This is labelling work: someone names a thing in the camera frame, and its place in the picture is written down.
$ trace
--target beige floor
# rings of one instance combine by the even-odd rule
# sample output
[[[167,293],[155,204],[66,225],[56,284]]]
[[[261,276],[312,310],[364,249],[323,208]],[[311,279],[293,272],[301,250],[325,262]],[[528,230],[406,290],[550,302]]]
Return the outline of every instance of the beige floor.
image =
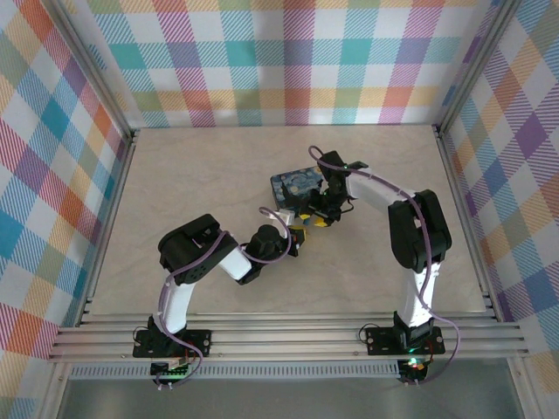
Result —
[[[240,242],[267,223],[270,176],[313,166],[307,147],[336,149],[400,186],[432,189],[453,245],[433,306],[482,311],[480,289],[430,127],[247,127],[143,129],[116,217],[93,313],[155,310],[163,270],[157,244],[207,212]],[[388,218],[365,203],[328,229],[311,227],[299,258],[266,267],[239,286],[218,268],[196,287],[191,313],[392,311],[402,301],[402,268],[391,254]]]

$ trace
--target wire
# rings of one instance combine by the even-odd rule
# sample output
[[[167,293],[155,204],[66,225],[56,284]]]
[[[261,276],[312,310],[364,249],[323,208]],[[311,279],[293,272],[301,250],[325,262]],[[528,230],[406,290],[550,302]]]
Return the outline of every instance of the wire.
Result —
[[[245,255],[245,257],[247,259],[251,259],[251,261],[253,261],[253,262],[257,262],[259,264],[274,264],[276,262],[279,262],[285,256],[287,256],[287,253],[291,250],[291,231],[289,231],[289,227],[287,227],[286,222],[283,221],[281,219],[281,217],[278,216],[271,209],[266,208],[266,207],[260,207],[259,211],[260,211],[260,214],[262,214],[263,216],[267,216],[267,215],[274,216],[276,218],[276,220],[278,220],[279,223],[281,224],[281,226],[284,228],[284,230],[286,231],[286,234],[287,234],[287,248],[286,248],[286,250],[283,251],[281,253],[281,255],[279,255],[275,259],[264,260],[264,259],[258,259],[258,258],[255,258],[254,256],[249,255],[248,253],[246,253],[245,249],[243,249],[242,247],[239,247],[239,249],[243,252],[243,255]]]
[[[361,329],[359,329],[359,332],[357,332],[357,339],[359,339],[361,341],[361,343],[364,343],[365,345],[367,345],[367,341],[361,339],[361,333],[362,331],[365,329],[365,327],[367,327],[368,325],[372,325],[374,327],[380,327],[377,323],[365,323]]]
[[[193,342],[192,340],[189,340],[187,343],[190,343],[191,345],[194,345],[194,342]],[[194,360],[196,359],[196,357],[197,357],[197,354],[194,353],[194,354],[192,355],[192,360],[191,360],[191,359],[190,359],[190,355],[189,355],[189,349],[186,348],[186,349],[184,350],[184,358],[186,358],[186,361],[187,361],[189,364],[191,364],[192,362],[194,362]]]
[[[140,341],[138,341],[138,339],[136,339],[136,332],[138,331],[138,329],[146,329],[149,330],[147,327],[145,326],[138,326],[136,329],[134,329],[134,331],[132,332],[132,339],[134,340],[134,342],[136,343],[140,343]]]
[[[415,286],[415,284],[414,284],[413,288],[415,290],[416,295],[418,296],[418,300],[419,300],[419,303],[421,303],[421,306],[434,319],[437,319],[438,321],[442,321],[446,324],[451,325],[454,328],[454,330],[456,331],[456,347],[452,351],[451,357],[448,359],[446,364],[437,373],[435,373],[435,375],[427,377],[425,380],[422,381],[422,384],[426,384],[427,382],[435,380],[437,377],[439,377],[441,374],[443,374],[444,371],[446,371],[448,366],[451,364],[451,362],[456,357],[456,354],[458,353],[459,348],[460,348],[460,342],[462,340],[462,336],[460,334],[459,327],[456,325],[456,323],[454,323],[450,319],[445,319],[444,317],[440,317],[436,313],[434,313],[433,310],[425,303],[424,298],[423,298],[425,290],[427,288],[427,284],[429,283],[429,280],[431,279],[431,265],[432,265],[431,258],[432,258],[432,254],[431,254],[431,240],[429,238],[429,231],[427,230],[427,222],[425,221],[423,213],[421,212],[421,208],[419,208],[418,203],[415,202],[415,200],[410,196],[410,194],[408,194],[404,190],[401,190],[398,186],[388,182],[386,179],[383,179],[382,177],[379,177],[377,175],[373,175],[373,174],[370,174],[370,173],[367,173],[367,172],[363,172],[361,170],[357,170],[357,169],[354,169],[354,168],[342,168],[340,166],[334,166],[332,164],[326,163],[324,161],[321,161],[320,157],[317,157],[316,155],[314,155],[313,150],[317,151],[321,156],[323,156],[324,153],[322,153],[322,150],[320,150],[316,146],[310,146],[308,148],[308,153],[319,164],[319,166],[324,166],[325,168],[331,168],[333,170],[341,170],[341,171],[344,171],[344,172],[354,173],[356,175],[365,176],[365,177],[369,178],[370,180],[379,182],[382,185],[386,186],[387,188],[389,188],[389,189],[395,191],[396,193],[398,193],[401,197],[408,200],[410,202],[411,206],[413,207],[413,209],[415,210],[416,215],[417,215],[417,217],[419,219],[419,222],[421,224],[421,232],[423,233],[423,239],[424,239],[424,244],[425,244],[425,252],[427,253],[427,267],[425,268],[425,281],[424,281],[424,283],[421,287],[421,290],[419,291],[417,289],[417,287]]]
[[[279,223],[282,225],[282,227],[284,227],[286,229],[286,233],[287,233],[287,248],[286,250],[278,257],[272,260],[260,260],[260,259],[256,259],[251,257],[250,255],[247,255],[242,249],[241,251],[243,252],[243,254],[253,260],[254,262],[258,262],[261,264],[272,264],[275,262],[280,261],[281,259],[283,259],[285,257],[285,255],[289,252],[289,250],[291,249],[291,232],[289,231],[289,228],[287,227],[286,223],[275,213],[273,212],[271,209],[268,209],[266,207],[260,207],[259,208],[260,214],[263,215],[267,215],[270,214],[272,216],[275,216]],[[169,331],[169,329],[167,328],[167,325],[165,324],[165,320],[164,318],[164,314],[165,314],[165,306],[169,297],[169,289],[170,289],[170,284],[171,281],[177,276],[180,275],[183,272],[186,272],[189,269],[192,269],[193,267],[201,264],[204,260],[206,260],[207,258],[210,257],[210,255],[214,252],[214,250],[219,246],[219,244],[221,243],[221,241],[224,239],[225,236],[227,236],[229,234],[229,231],[222,231],[221,233],[219,233],[219,236],[217,236],[216,241],[211,245],[211,247],[208,249],[208,251],[206,251],[200,258],[198,258],[197,260],[195,260],[194,262],[190,262],[189,264],[183,266],[182,268],[177,269],[176,271],[171,272],[168,277],[165,278],[165,282],[163,282],[163,287],[161,289],[161,293],[159,294],[159,302],[157,304],[157,312],[159,314],[159,323],[161,325],[161,329],[162,332],[165,333],[165,335],[170,338],[171,340],[173,340],[174,342],[178,343],[179,345],[182,345],[183,347],[187,348],[187,354],[188,354],[188,349],[190,349],[191,351],[193,351],[199,361],[196,365],[195,368],[192,369],[192,371],[186,375],[184,378],[182,378],[181,380],[175,382],[174,384],[169,384],[169,389],[172,389],[173,387],[179,387],[182,386],[186,381],[189,381],[190,378],[192,377],[192,375],[194,375],[198,369],[200,369],[200,367],[202,366],[202,362],[204,361],[204,354],[202,354],[202,351],[200,351],[200,349],[198,349],[197,347],[195,347],[194,345],[191,345],[188,342],[185,342],[183,340],[178,339],[173,333],[171,333]],[[164,386],[161,384],[161,382],[159,381],[159,377],[161,376],[161,374],[158,374],[155,376],[155,383],[158,386],[158,389],[162,389],[164,388]]]
[[[431,358],[429,359],[429,363],[431,364],[433,362],[433,355],[435,353],[435,350],[433,349],[433,344],[430,340],[427,340],[427,346],[429,347],[429,352],[431,353]]]
[[[340,214],[347,214],[348,212],[351,212],[355,209],[353,203],[351,203],[351,201],[353,201],[351,198],[348,198],[348,204],[351,205],[350,209],[345,209],[344,211],[342,211]]]

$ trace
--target plaid wall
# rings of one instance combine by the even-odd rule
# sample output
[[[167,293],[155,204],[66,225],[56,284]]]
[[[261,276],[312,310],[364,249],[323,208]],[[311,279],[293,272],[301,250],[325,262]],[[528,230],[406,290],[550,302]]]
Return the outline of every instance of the plaid wall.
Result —
[[[478,54],[480,47],[483,44],[483,40],[487,35],[487,32],[489,31],[489,29],[491,29],[491,23],[493,22],[493,19],[497,15],[497,12],[499,11],[499,8],[502,5],[502,3],[503,0],[491,0],[491,4],[487,9],[486,15],[483,17],[483,21],[481,22],[480,27],[478,28],[478,31],[475,34],[475,37],[473,37],[473,41],[470,44],[470,47],[468,48],[466,55],[464,55],[464,57],[462,58],[460,67],[456,72],[456,76],[454,76],[454,80],[452,81],[452,84],[448,89],[448,92],[446,92],[445,99],[443,100],[443,105],[438,112],[437,121],[442,120],[443,115],[446,113],[449,105],[451,104],[452,99],[454,98],[454,94],[456,93],[456,90],[459,88],[460,84],[462,83],[464,76],[466,76],[466,71],[469,65],[472,63],[473,59]]]
[[[447,144],[506,320],[559,417],[559,1],[524,0]]]
[[[65,4],[136,127],[432,123],[491,6],[487,0]]]
[[[0,418],[31,416],[123,141],[39,0],[0,0]]]

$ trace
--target metal bracket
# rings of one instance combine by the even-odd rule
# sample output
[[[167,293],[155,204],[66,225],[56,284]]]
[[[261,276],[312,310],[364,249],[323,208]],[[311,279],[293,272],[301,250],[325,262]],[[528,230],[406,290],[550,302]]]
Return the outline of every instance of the metal bracket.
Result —
[[[200,349],[204,356],[210,354],[211,330],[185,328],[175,336]],[[196,355],[193,350],[174,342],[157,328],[150,327],[148,330],[138,331],[134,339],[134,358],[183,358],[186,355]]]
[[[368,327],[365,329],[367,354],[373,355],[435,355],[444,354],[445,342],[440,327],[433,327],[432,334],[424,344],[406,352],[400,346],[392,327]]]

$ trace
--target vent grille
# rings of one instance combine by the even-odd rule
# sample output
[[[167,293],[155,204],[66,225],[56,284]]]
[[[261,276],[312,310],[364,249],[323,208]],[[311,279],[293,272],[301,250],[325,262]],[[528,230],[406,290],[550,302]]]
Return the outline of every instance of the vent grille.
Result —
[[[151,378],[149,363],[74,364],[71,380],[137,380]],[[317,379],[398,377],[396,361],[220,362],[206,363],[197,379]]]

